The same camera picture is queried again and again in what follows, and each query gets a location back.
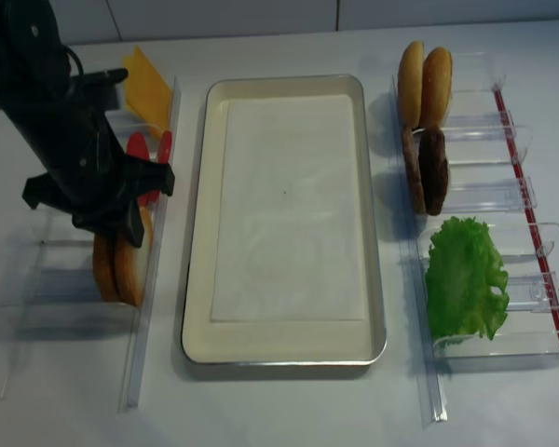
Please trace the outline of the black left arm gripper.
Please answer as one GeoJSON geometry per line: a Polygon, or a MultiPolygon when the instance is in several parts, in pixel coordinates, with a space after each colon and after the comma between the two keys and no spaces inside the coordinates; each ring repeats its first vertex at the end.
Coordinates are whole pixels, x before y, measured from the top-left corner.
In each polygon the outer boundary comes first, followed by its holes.
{"type": "Polygon", "coordinates": [[[128,156],[104,113],[50,109],[20,115],[20,132],[47,172],[27,181],[23,199],[73,216],[78,228],[120,228],[132,247],[143,244],[141,195],[171,195],[171,166],[128,156]]]}

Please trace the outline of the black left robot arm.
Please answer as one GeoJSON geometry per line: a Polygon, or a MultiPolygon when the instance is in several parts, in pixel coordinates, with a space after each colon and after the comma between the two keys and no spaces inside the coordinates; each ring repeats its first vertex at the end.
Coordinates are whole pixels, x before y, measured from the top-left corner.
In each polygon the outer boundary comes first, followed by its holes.
{"type": "Polygon", "coordinates": [[[46,173],[28,179],[22,198],[71,215],[74,227],[124,237],[139,248],[139,198],[174,189],[170,165],[125,153],[90,91],[124,80],[125,69],[85,73],[60,40],[47,1],[0,1],[0,110],[46,173]]]}

